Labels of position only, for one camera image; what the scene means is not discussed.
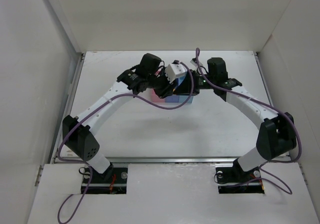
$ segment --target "white table surface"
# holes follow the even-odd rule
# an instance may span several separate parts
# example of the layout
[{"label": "white table surface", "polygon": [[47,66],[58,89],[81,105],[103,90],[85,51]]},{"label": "white table surface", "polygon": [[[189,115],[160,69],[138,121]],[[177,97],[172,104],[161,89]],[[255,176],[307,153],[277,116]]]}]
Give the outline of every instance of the white table surface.
[{"label": "white table surface", "polygon": [[[126,69],[138,64],[147,51],[87,52],[71,115],[98,100]],[[175,59],[193,67],[194,51],[150,51],[166,64]],[[229,77],[238,79],[256,98],[268,102],[252,51],[202,51],[203,64],[222,57]],[[142,96],[150,98],[147,90]],[[192,104],[160,110],[134,99],[121,107],[96,135],[107,157],[238,157],[256,145],[258,130],[212,90],[202,90]],[[62,156],[74,154],[64,147]]]},{"label": "white table surface", "polygon": [[[65,222],[80,199],[78,164],[47,164],[28,224]],[[318,224],[299,165],[267,164],[289,184],[287,195],[267,182],[263,194],[218,194],[214,164],[131,164],[126,195],[86,195],[69,224]]]}]

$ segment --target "robotic arm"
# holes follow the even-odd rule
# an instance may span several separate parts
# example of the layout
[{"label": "robotic arm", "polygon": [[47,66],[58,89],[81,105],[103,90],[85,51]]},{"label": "robotic arm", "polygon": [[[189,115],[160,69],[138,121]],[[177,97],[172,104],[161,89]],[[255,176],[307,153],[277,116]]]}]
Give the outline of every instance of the robotic arm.
[{"label": "robotic arm", "polygon": [[[193,78],[194,82],[193,95],[198,95],[201,89],[212,89],[197,71],[191,71],[192,76],[190,76],[184,66],[178,61],[174,61],[167,68],[163,66],[157,74],[160,63],[160,58],[149,53],[145,54],[140,64],[123,72],[108,92],[93,106],[79,114],[76,118],[72,118],[70,115],[64,118],[62,122],[63,137],[89,113],[119,94],[137,95],[140,92],[144,92],[147,88],[153,88],[156,95],[160,98],[173,94],[189,95],[191,92],[191,78]],[[226,64],[222,58],[211,58],[207,63],[209,71],[206,77],[210,82],[219,87],[252,97],[239,81],[234,78],[228,78]],[[185,74],[184,81],[177,87],[176,78]],[[235,94],[226,93],[215,88],[213,88],[213,91],[225,102],[230,103],[244,113],[259,129],[255,148],[236,159],[232,167],[216,169],[217,173],[220,174],[219,183],[245,182],[250,179],[250,174],[259,165],[296,147],[294,131],[277,112]],[[66,142],[66,145],[73,152],[91,165],[105,180],[111,176],[113,165],[99,151],[100,146],[94,135],[114,112],[132,98],[132,96],[124,96],[111,101],[109,105],[98,111],[93,117],[77,128]],[[286,113],[286,115],[293,121],[289,113]]]}]

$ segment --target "white table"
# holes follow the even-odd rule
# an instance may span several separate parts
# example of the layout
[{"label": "white table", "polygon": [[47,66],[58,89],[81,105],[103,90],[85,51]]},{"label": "white table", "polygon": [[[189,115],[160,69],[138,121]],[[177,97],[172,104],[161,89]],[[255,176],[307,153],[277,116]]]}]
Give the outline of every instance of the white table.
[{"label": "white table", "polygon": [[[57,223],[64,199],[80,193],[79,167],[45,165],[28,224]],[[131,164],[126,195],[86,195],[69,224],[318,224],[298,164],[265,169],[287,182],[293,195],[267,182],[265,195],[218,194],[214,164]],[[65,204],[63,222],[79,199]]]},{"label": "white table", "polygon": [[[91,106],[124,70],[138,64],[146,52],[87,52],[71,115],[76,116]],[[166,64],[175,59],[189,64],[195,55],[194,51],[149,52]],[[252,95],[268,102],[252,51],[200,54],[203,64],[211,57],[222,57],[229,77],[238,79]],[[150,98],[150,91],[142,96]],[[107,157],[221,158],[242,156],[256,145],[257,136],[257,128],[246,116],[212,90],[202,90],[192,104],[174,111],[160,110],[134,99],[108,119],[96,139]],[[74,154],[64,147],[62,156],[72,158]]]}]

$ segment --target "white wall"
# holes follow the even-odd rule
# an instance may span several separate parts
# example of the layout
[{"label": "white wall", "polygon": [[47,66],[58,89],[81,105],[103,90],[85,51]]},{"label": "white wall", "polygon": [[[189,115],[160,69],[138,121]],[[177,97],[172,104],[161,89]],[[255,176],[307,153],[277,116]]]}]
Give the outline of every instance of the white wall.
[{"label": "white wall", "polygon": [[293,114],[320,217],[320,0],[291,0],[259,59],[276,107]]},{"label": "white wall", "polygon": [[44,0],[0,0],[0,222],[27,221],[71,56]]},{"label": "white wall", "polygon": [[260,51],[290,0],[52,1],[84,52]]}]

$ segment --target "white panel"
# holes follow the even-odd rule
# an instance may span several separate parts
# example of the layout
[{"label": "white panel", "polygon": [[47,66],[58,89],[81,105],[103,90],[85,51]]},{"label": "white panel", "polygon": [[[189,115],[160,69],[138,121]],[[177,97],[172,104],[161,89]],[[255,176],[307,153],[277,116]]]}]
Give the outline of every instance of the white panel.
[{"label": "white panel", "polygon": [[44,0],[0,0],[0,217],[26,223],[71,58]]},{"label": "white panel", "polygon": [[[80,193],[80,166],[45,166],[28,224],[57,223],[63,200]],[[267,182],[265,195],[220,195],[213,164],[129,165],[127,194],[86,195],[70,224],[318,224],[298,164],[265,168],[288,183],[293,195]],[[62,221],[70,217],[79,198],[68,200]]]},{"label": "white panel", "polygon": [[[71,115],[90,107],[146,52],[88,52]],[[175,59],[188,64],[195,55],[194,51],[151,53],[166,64]],[[202,51],[200,55],[203,64],[211,57],[222,57],[230,77],[242,82],[257,99],[268,102],[252,51]],[[148,90],[141,95],[150,99],[150,93]],[[171,111],[134,99],[102,125],[96,138],[107,157],[238,157],[256,146],[257,136],[258,129],[243,113],[212,90],[202,90],[192,104]],[[69,157],[72,154],[67,150],[63,155]]]},{"label": "white panel", "polygon": [[59,0],[82,51],[259,51],[289,1]]},{"label": "white panel", "polygon": [[300,160],[320,215],[320,0],[291,0],[261,66],[276,106],[292,112],[302,138]]}]

